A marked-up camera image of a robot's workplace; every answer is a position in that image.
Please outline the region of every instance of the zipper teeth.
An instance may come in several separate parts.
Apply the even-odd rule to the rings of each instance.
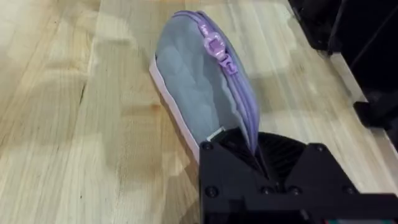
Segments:
[[[197,14],[205,20],[205,22],[208,24],[209,27],[211,27],[211,29],[213,29],[214,31],[217,31],[217,30],[218,30],[217,28],[215,28],[215,27],[208,21],[208,18],[204,15],[204,13],[202,13],[202,12],[197,12]],[[230,54],[230,51],[229,51],[228,46],[226,46],[226,51],[227,51],[227,53]],[[250,117],[252,117],[252,118],[255,118],[255,117],[256,117],[256,114],[254,114],[254,113],[255,113],[255,112],[254,112],[255,108],[252,108],[252,103],[250,102],[250,97],[249,97],[250,94],[248,93],[247,90],[245,90],[245,88],[242,88],[242,86],[240,85],[240,82],[239,82],[239,78],[238,78],[236,75],[232,75],[232,79],[233,79],[234,82],[235,82],[235,86],[238,86],[239,89],[240,89],[240,94],[239,94],[239,95],[241,95],[242,103],[243,103],[244,107],[245,107],[246,109],[248,109],[248,110],[246,110],[246,111],[248,112],[248,114],[250,114],[250,115],[248,115],[248,116],[250,116]],[[252,153],[254,154],[254,153],[255,153],[255,150],[256,150],[256,146],[257,146],[257,141],[256,141],[256,137],[253,136],[253,135],[254,135],[254,133],[256,133],[257,131],[255,130],[255,128],[256,128],[256,127],[255,127],[255,124],[252,124],[252,119],[250,119],[249,117],[248,117],[248,119],[247,119],[247,124],[248,124],[248,131],[252,133],[252,134],[249,134],[249,133],[248,133],[248,134],[249,134],[249,142],[250,142],[251,151],[252,151]]]
[[[213,32],[217,31],[217,29],[215,27],[213,27],[213,25],[208,21],[208,19],[202,15],[202,13],[198,13],[198,12],[192,12],[192,11],[178,11],[176,12],[173,17],[176,16],[188,16],[191,19],[193,19],[196,23],[200,24],[201,22],[204,22],[209,29],[211,29]],[[226,53],[229,53],[229,49],[226,46]],[[243,114],[241,112],[241,116],[244,120],[246,120],[245,124],[246,124],[246,129],[248,131],[248,137],[249,137],[249,144],[250,144],[250,151],[254,154],[255,150],[256,150],[256,146],[257,146],[257,141],[256,139],[253,139],[253,135],[256,133],[255,130],[255,124],[252,124],[252,120],[250,119],[250,117],[255,118],[256,115],[254,114],[254,108],[252,108],[252,103],[249,97],[249,93],[247,90],[245,90],[245,88],[242,87],[242,85],[245,85],[245,83],[240,83],[239,82],[239,78],[236,75],[228,75],[226,74],[226,72],[224,71],[224,68],[221,68],[221,70],[223,71],[224,75],[226,78],[229,78],[232,80],[232,84],[234,85],[234,88],[236,89],[236,97],[239,97],[244,110],[246,112],[246,114]]]

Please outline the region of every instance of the gray fabric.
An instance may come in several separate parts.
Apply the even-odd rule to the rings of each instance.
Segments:
[[[187,17],[166,24],[157,67],[193,138],[200,143],[220,127],[247,131],[216,60],[206,53],[198,25]]]

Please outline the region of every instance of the purple zipper pull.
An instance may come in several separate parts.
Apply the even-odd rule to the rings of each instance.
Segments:
[[[217,58],[218,64],[221,65],[228,75],[234,75],[238,72],[238,68],[232,61],[231,56],[226,53],[226,47],[220,34],[217,32],[208,33],[206,25],[201,26],[202,33],[207,32],[204,40],[204,46],[208,54]]]

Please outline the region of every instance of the screw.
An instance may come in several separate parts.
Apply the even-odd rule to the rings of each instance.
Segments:
[[[302,193],[298,187],[289,187],[289,192],[294,195],[300,195]]]
[[[205,193],[209,198],[215,198],[218,196],[218,189],[214,186],[207,187]]]
[[[212,145],[212,143],[210,143],[210,142],[203,142],[203,143],[201,144],[201,148],[202,148],[203,150],[212,150],[212,149],[213,149],[213,145]]]
[[[347,194],[355,194],[355,193],[356,193],[356,191],[355,191],[354,188],[348,187],[348,186],[343,187],[343,191],[344,191],[345,193],[347,193]]]
[[[323,146],[318,146],[317,149],[318,149],[320,152],[323,152]]]
[[[275,192],[274,189],[272,189],[270,187],[266,187],[266,186],[263,186],[260,189],[260,193],[262,193],[262,194],[273,194],[274,192]]]

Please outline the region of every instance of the purple zipper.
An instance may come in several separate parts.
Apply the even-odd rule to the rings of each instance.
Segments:
[[[249,148],[256,153],[257,136],[259,129],[259,113],[254,93],[251,86],[236,66],[236,62],[229,54],[231,51],[226,46],[222,31],[212,25],[210,18],[204,12],[178,11],[176,16],[187,16],[198,24],[201,34],[204,36],[204,46],[207,53],[217,59],[218,64],[227,79],[229,89],[236,101],[239,113],[243,118],[249,137]]]

